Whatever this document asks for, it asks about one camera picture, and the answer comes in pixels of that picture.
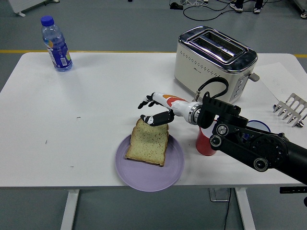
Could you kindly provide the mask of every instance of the red cup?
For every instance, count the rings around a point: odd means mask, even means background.
[[[196,140],[197,151],[204,156],[212,156],[216,153],[215,150],[211,149],[210,137],[212,136],[212,130],[216,121],[214,121],[209,128],[201,128],[198,131],[198,136]]]

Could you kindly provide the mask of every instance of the person's foot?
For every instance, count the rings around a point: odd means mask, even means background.
[[[230,7],[232,8],[232,9],[234,9],[237,13],[242,13],[243,12],[243,6],[240,8],[240,7],[237,7],[236,6],[236,2],[234,2],[234,3],[231,3],[230,4]]]
[[[257,6],[255,6],[255,8],[254,8],[254,14],[260,14],[261,9],[262,9],[262,7],[257,7]]]

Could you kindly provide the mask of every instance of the toaster slot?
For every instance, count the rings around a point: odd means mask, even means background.
[[[196,37],[191,42],[198,49],[225,63],[244,52],[243,48],[211,31]]]

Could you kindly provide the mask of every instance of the blue bottle cap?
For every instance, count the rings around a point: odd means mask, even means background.
[[[54,20],[51,16],[47,15],[40,19],[43,26],[51,26],[54,24]]]

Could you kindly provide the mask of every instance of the gray floor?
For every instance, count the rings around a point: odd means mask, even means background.
[[[253,5],[252,1],[245,3],[244,10],[252,10]],[[221,9],[225,4],[210,0],[209,6]],[[25,18],[17,16],[7,0],[0,0],[0,50],[44,50],[40,17],[50,14],[70,50],[175,52],[181,33],[206,25],[258,53],[307,54],[307,20],[300,18],[291,0],[266,3],[260,15],[227,12],[206,22],[170,10],[167,0],[61,0],[24,13]],[[219,13],[192,8],[186,14],[210,19]],[[0,53],[0,90],[21,55]],[[307,58],[298,61],[307,71]],[[281,195],[278,187],[249,188],[247,193],[256,229],[306,229],[304,194]],[[66,197],[67,191],[54,189],[0,189],[0,229],[60,229]],[[80,193],[73,229],[221,230],[227,205],[211,202],[208,189],[199,186],[173,186],[158,193],[128,187],[87,189]],[[226,229],[243,229],[234,192]]]

